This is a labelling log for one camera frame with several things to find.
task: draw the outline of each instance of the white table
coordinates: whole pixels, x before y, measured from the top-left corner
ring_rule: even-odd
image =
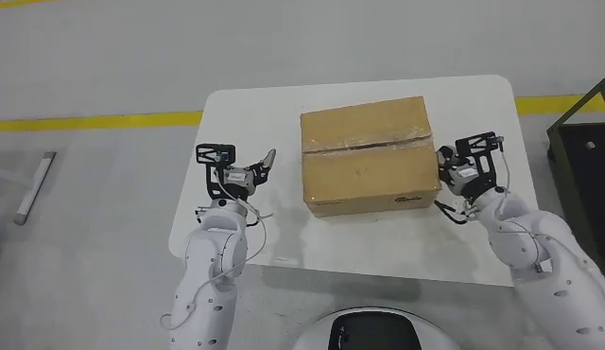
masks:
[[[267,219],[268,243],[251,263],[321,271],[422,278],[510,286],[510,274],[493,255],[478,222],[457,226],[437,208],[316,219],[303,202],[302,113],[424,96],[435,147],[485,131],[505,138],[511,189],[537,207],[510,84],[498,76],[390,80],[315,86],[229,90],[207,100],[170,234],[171,253],[182,253],[196,226],[194,209],[210,202],[204,166],[194,158],[202,142],[234,144],[236,165],[257,162],[271,148],[277,158],[266,184],[249,201]],[[506,181],[494,155],[498,182]],[[447,189],[441,201],[459,206]],[[250,250],[263,238],[260,226],[247,231]]]

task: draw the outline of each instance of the black metal frame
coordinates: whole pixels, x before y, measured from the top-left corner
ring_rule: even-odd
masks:
[[[548,150],[550,169],[557,186],[557,191],[559,192],[559,199],[565,219],[578,239],[580,246],[596,261],[602,270],[605,270],[605,259],[599,255],[560,132],[561,126],[599,93],[605,101],[605,79],[599,82],[588,94],[561,116],[546,131],[546,134],[550,139],[550,149]]]

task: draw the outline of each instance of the mechanical hand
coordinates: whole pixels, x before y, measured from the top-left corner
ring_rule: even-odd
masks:
[[[275,159],[275,149],[251,166],[235,167],[233,145],[201,144],[196,147],[198,163],[206,165],[206,184],[212,203],[196,211],[199,227],[186,239],[181,256],[185,276],[177,288],[170,325],[171,349],[227,348],[233,327],[237,288],[235,278],[241,275],[247,261],[246,227],[255,225],[260,216],[250,204],[249,196],[256,186],[268,179]],[[257,217],[254,224],[246,221],[248,211]]]
[[[489,132],[441,147],[440,178],[465,199],[461,214],[478,219],[488,231],[493,252],[510,267],[514,288],[552,344],[561,350],[603,349],[605,278],[565,221],[527,208],[496,184],[491,153],[503,151],[502,142]],[[481,158],[489,169],[483,169]],[[452,219],[446,212],[454,211],[451,207],[437,206]]]

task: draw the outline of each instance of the cardboard box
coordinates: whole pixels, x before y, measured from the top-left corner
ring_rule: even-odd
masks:
[[[316,217],[427,207],[441,190],[421,96],[302,114],[301,129]]]

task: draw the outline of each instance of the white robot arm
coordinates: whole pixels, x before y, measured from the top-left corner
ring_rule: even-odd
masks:
[[[489,132],[442,147],[440,178],[466,199],[463,214],[488,231],[493,252],[510,267],[514,288],[551,343],[561,350],[604,349],[605,278],[565,221],[527,208],[496,185],[491,152],[502,151],[502,141]],[[451,207],[436,205],[451,218]]]
[[[177,287],[172,313],[165,314],[161,324],[170,331],[172,350],[224,350],[235,314],[234,279],[262,250],[246,258],[246,227],[262,220],[246,200],[257,185],[267,181],[275,149],[248,167],[232,166],[235,147],[231,145],[201,144],[196,152],[198,162],[206,165],[206,183],[213,200],[210,207],[196,212],[200,226],[188,236],[181,256],[185,276]],[[212,182],[213,173],[216,183]],[[249,209],[257,217],[254,224],[246,221]],[[170,324],[164,322],[167,317]]]

